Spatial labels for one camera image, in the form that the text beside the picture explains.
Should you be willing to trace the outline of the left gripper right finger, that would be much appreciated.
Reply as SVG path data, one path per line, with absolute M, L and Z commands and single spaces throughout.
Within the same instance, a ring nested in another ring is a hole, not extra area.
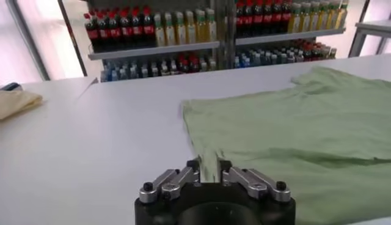
M 223 182 L 239 183 L 254 199 L 269 196 L 277 202 L 291 200 L 291 191 L 284 181 L 275 181 L 256 169 L 240 169 L 228 160 L 218 159 L 218 165 Z

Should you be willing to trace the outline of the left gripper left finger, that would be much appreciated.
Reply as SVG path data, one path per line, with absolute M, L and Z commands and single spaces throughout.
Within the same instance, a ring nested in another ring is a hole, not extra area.
M 152 182 L 145 182 L 139 190 L 139 200 L 144 204 L 151 204 L 159 197 L 168 197 L 174 200 L 180 197 L 181 189 L 187 183 L 200 180 L 199 159 L 189 160 L 182 169 L 168 169 Z

